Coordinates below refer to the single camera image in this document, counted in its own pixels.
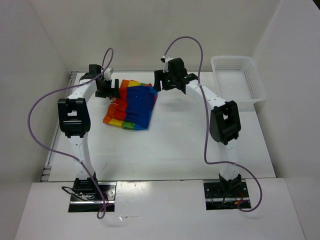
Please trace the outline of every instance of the plastic laundry basket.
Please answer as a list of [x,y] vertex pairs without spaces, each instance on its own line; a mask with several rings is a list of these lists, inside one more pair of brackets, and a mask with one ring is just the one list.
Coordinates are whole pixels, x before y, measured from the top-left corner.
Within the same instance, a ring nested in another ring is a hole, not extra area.
[[221,98],[252,104],[266,99],[261,78],[251,57],[214,56],[211,65]]

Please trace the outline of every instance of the white wall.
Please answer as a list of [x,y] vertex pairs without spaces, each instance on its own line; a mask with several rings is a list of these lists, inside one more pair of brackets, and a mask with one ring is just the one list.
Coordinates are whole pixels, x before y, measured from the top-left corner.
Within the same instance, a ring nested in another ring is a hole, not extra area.
[[[279,0],[31,0],[68,70],[101,63],[115,50],[117,70],[154,70],[177,37],[196,37],[211,70],[216,55],[250,56]],[[170,52],[197,69],[198,46],[185,40]]]
[[253,58],[266,102],[256,106],[278,177],[286,182],[308,240],[319,239],[320,10],[281,0]]
[[[31,183],[39,181],[47,151],[28,133],[27,115],[37,98],[68,84],[69,73],[26,0],[0,2],[0,233],[14,239]],[[34,112],[38,138],[50,144],[58,95]]]

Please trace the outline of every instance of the white surface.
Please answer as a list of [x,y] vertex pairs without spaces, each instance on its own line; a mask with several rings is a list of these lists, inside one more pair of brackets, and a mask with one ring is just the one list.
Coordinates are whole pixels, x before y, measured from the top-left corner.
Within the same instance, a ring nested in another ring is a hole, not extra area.
[[[113,79],[133,79],[153,83],[153,72],[116,72]],[[214,89],[213,73],[202,72],[201,79]],[[149,129],[130,131],[103,123],[107,100],[92,97],[87,104],[91,129],[88,145],[92,165],[100,181],[216,179],[220,167],[203,160],[205,110],[203,104],[177,89],[161,91],[152,113]],[[275,173],[253,106],[240,112],[237,156],[259,178],[273,178]],[[64,133],[58,136],[57,149],[72,153]],[[218,144],[210,137],[208,160],[221,160]],[[52,154],[49,181],[74,181],[74,161]],[[251,176],[241,171],[242,177]]]
[[[0,238],[13,240],[48,154],[28,133],[28,111],[42,94],[65,86],[68,72],[29,1],[0,1],[0,31]],[[46,144],[57,123],[57,97],[32,117],[35,134]]]
[[[115,212],[68,213],[69,183],[34,183],[15,240],[303,240],[284,179],[260,179],[264,198],[251,213],[206,211],[203,181],[118,182]],[[252,204],[259,198],[247,180]]]
[[[177,37],[197,38],[204,70],[217,55],[251,56],[279,0],[30,0],[69,71],[86,71],[115,50],[118,70],[153,70]],[[171,56],[197,69],[200,52],[187,39]]]
[[305,236],[320,236],[320,11],[283,0],[254,52],[267,94],[257,105],[271,160],[287,184]]
[[211,65],[217,93],[236,103],[256,103],[266,100],[254,60],[248,56],[214,56]]

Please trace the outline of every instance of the rainbow colored cloth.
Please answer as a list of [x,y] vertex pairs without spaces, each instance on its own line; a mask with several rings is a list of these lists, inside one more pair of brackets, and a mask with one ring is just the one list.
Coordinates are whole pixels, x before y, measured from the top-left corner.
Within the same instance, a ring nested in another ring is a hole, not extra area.
[[152,85],[122,80],[119,95],[111,99],[103,122],[123,129],[148,129],[158,95]]

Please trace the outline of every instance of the black cable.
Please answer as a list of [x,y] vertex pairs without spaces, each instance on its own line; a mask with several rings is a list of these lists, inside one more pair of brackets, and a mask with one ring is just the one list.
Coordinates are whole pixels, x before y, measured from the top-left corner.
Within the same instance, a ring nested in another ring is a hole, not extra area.
[[81,197],[79,197],[77,194],[75,194],[76,190],[72,187],[68,187],[68,186],[62,186],[61,189],[63,191],[65,191],[67,194],[70,194],[71,196],[74,196],[75,198],[77,199],[80,199],[81,201],[88,201],[88,200],[85,200],[85,199],[82,199]]

